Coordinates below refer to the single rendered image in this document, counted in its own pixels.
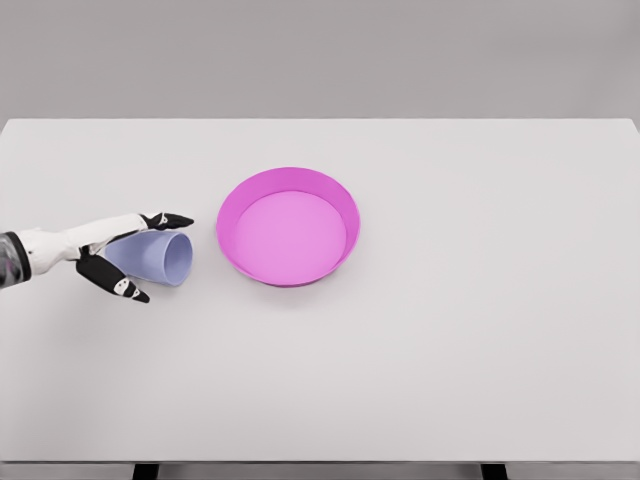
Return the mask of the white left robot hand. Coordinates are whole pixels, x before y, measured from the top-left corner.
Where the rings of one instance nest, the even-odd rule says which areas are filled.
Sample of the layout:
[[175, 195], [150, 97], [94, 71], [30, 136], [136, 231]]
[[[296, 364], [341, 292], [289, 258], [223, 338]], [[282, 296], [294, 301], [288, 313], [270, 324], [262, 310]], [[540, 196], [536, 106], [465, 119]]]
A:
[[72, 262], [78, 274], [104, 291], [148, 303], [149, 296], [99, 252], [110, 243], [140, 232], [176, 230], [193, 224], [193, 219], [179, 214], [160, 212], [147, 216], [134, 213], [59, 232], [38, 231], [36, 244], [28, 248], [33, 261], [32, 273], [41, 275], [62, 261]]

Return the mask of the lavender plastic cup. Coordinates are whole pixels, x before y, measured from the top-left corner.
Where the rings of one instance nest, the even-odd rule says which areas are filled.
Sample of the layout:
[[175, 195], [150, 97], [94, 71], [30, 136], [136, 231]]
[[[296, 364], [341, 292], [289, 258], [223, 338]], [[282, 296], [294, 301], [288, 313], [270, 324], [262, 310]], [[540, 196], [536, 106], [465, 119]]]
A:
[[104, 256], [129, 276], [177, 287], [190, 274], [193, 247], [186, 234], [145, 231], [107, 245]]

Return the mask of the pink round plate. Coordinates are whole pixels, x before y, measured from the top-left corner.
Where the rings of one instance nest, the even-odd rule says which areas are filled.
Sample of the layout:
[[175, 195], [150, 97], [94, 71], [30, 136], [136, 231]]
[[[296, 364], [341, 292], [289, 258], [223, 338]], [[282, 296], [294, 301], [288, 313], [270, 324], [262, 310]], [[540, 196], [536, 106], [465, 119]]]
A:
[[223, 201], [221, 252], [239, 272], [278, 287], [312, 284], [338, 269], [360, 234], [358, 205], [340, 182], [308, 168], [257, 173]]

